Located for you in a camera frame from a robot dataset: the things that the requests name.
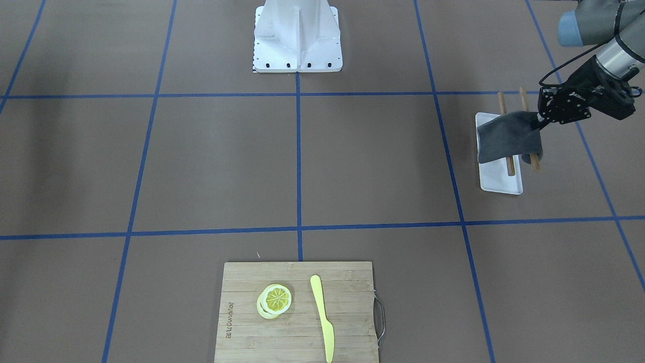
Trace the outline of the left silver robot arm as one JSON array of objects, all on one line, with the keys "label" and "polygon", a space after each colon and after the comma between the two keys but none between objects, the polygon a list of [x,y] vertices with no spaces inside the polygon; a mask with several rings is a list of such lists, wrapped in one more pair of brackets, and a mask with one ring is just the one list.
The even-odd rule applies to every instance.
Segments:
[{"label": "left silver robot arm", "polygon": [[568,124],[597,110],[623,120],[642,94],[630,80],[643,69],[643,1],[579,1],[557,28],[564,47],[587,46],[589,58],[560,84],[540,81],[535,127]]}]

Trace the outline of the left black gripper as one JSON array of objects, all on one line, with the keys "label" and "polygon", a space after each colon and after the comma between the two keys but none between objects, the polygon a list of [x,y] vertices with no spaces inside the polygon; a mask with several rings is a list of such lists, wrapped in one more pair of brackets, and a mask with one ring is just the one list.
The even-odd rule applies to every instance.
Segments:
[{"label": "left black gripper", "polygon": [[551,123],[568,124],[591,117],[590,101],[594,90],[606,78],[606,72],[592,56],[560,84],[545,83],[556,71],[546,74],[540,81],[536,129],[543,130]]}]

